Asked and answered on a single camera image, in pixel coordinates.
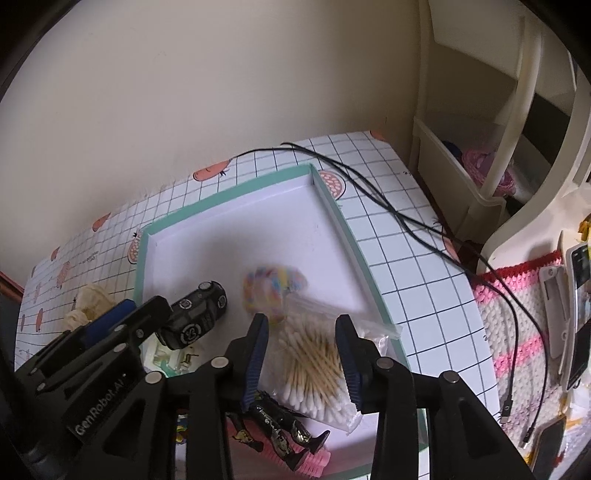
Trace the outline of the teal white tray box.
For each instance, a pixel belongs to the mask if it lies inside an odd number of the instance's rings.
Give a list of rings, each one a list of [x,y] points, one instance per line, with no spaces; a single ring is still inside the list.
[[[197,340],[201,361],[222,353],[263,313],[270,327],[295,294],[349,315],[359,335],[384,356],[404,361],[400,336],[369,265],[325,183],[311,165],[246,181],[182,207],[142,231],[134,298],[175,302],[216,281],[228,312]],[[304,417],[314,432],[331,431],[325,470],[346,479],[370,469],[377,417],[362,416],[351,433]]]

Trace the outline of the white phone case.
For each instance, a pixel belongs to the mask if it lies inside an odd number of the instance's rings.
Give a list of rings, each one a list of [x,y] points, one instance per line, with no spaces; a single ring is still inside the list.
[[[550,356],[563,355],[569,321],[569,300],[566,269],[563,265],[545,266],[539,271],[546,310]]]

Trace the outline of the pomegranate grid tablecloth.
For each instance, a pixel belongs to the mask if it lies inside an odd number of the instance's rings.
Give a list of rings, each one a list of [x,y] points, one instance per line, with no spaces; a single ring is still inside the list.
[[[310,148],[263,148],[242,154],[228,178],[200,183],[188,181],[183,188],[166,189],[158,197],[143,200],[108,220],[99,236],[106,243],[112,243],[131,227],[138,227],[141,240],[145,227],[182,207],[246,181],[301,165],[311,165],[327,174],[325,183],[369,265],[396,328],[401,322],[420,326],[451,308],[466,306],[467,299],[461,296],[461,291],[467,288],[467,280],[460,274],[459,264],[444,252],[441,233],[394,210],[394,200],[401,199],[413,205],[414,199],[402,191],[389,189],[400,167],[366,134],[356,134],[346,140],[325,138],[315,141]],[[33,476],[39,479],[44,478],[34,470],[26,454],[41,442],[34,428],[42,416],[36,412],[31,396],[17,380],[16,373],[63,333],[69,332],[52,332],[32,357],[22,360],[17,370],[1,374],[1,390],[11,412],[4,424],[13,429],[17,451]],[[488,347],[482,331],[471,330],[468,340],[474,347],[474,359],[466,368],[458,367],[440,346],[422,350],[416,368],[408,366],[405,351],[404,361],[392,359],[426,376],[437,377],[445,371],[455,371],[481,401],[479,392],[472,387],[472,379],[479,378],[483,386],[489,386],[493,367],[487,357]],[[481,403],[496,420],[494,412]],[[424,412],[419,414],[419,440],[420,470],[420,450],[422,447],[429,450]],[[286,472],[276,465],[266,465],[253,454],[239,453],[230,442],[229,452],[231,479],[286,477]]]

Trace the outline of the pink hair roller clip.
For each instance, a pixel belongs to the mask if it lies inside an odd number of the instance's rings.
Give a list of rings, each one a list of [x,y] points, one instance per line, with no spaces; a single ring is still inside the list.
[[[283,468],[283,470],[287,470],[287,472],[291,472],[287,464],[283,462],[283,459],[280,459],[280,456],[274,452],[270,440],[264,436],[263,431],[252,420],[245,420],[245,432],[249,434],[249,438],[252,441],[259,443],[259,446],[262,448],[260,450],[256,450],[247,442],[245,434],[239,433],[231,420],[227,420],[226,425],[228,425],[230,446],[237,447],[239,453],[253,454],[257,460],[263,461],[266,465],[274,464],[277,467]],[[290,444],[290,448],[294,453],[305,453],[304,460],[298,466],[297,470],[294,471],[294,474],[308,478],[321,478],[325,472],[325,467],[331,461],[331,452],[327,448],[322,447],[317,453],[311,454],[304,447],[294,443],[289,434],[284,434],[284,436],[287,437],[287,442]]]

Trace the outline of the cream lace scrunchie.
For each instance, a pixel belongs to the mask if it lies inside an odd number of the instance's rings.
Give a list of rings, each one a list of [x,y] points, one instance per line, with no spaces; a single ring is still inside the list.
[[[64,316],[62,327],[74,331],[94,322],[115,305],[113,298],[100,285],[86,284],[78,291],[73,309]]]

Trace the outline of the white shelf rack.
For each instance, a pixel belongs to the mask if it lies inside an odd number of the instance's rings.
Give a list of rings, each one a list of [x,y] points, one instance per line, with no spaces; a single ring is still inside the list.
[[[423,1],[419,21],[411,169],[478,272],[555,250],[590,211],[589,3]],[[469,149],[496,152],[481,188]]]

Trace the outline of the white smartphone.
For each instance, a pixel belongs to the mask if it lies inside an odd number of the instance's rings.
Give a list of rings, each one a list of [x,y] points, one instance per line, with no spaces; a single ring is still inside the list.
[[[587,243],[566,252],[569,317],[563,354],[562,386],[575,388],[590,360],[590,255]]]

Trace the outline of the bag of cotton swabs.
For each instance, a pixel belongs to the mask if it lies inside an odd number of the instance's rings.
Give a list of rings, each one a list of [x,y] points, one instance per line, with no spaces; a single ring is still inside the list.
[[[362,414],[349,399],[335,342],[342,312],[296,294],[287,296],[270,343],[260,385],[294,412],[351,433]]]

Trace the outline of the pink crochet mat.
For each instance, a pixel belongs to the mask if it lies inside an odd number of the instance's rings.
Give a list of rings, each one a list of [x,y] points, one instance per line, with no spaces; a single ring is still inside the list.
[[[474,294],[484,323],[498,382],[499,399],[513,388],[509,419],[502,429],[526,459],[532,456],[543,427],[562,414],[563,393],[558,359],[548,360],[543,342],[548,339],[546,310],[539,272],[560,266],[555,250],[524,263],[487,272],[475,283]]]

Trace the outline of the black smartphone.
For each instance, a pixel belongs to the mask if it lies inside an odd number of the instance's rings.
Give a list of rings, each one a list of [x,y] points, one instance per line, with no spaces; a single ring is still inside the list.
[[[532,455],[532,472],[537,479],[548,479],[560,453],[566,428],[566,416],[561,415],[539,434]]]

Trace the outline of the cream hair claw clip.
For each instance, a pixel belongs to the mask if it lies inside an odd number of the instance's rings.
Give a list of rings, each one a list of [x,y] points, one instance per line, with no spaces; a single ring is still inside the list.
[[[201,363],[204,353],[199,342],[194,342],[180,350],[171,350],[164,346],[152,334],[141,345],[142,364],[147,371],[159,371],[166,377],[173,377],[194,372]]]

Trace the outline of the pink item on shelf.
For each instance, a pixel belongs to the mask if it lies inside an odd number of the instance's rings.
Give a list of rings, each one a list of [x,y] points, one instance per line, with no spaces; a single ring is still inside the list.
[[[481,188],[489,174],[495,151],[469,149],[462,155],[461,163],[473,182]],[[514,178],[509,170],[506,170],[494,192],[495,196],[513,196],[516,193]]]

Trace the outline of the black toy car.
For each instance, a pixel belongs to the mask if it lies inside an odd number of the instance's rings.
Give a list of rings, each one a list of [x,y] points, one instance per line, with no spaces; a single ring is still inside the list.
[[[181,350],[204,337],[228,309],[226,292],[216,281],[201,282],[197,289],[171,306],[168,320],[156,331],[161,344]]]

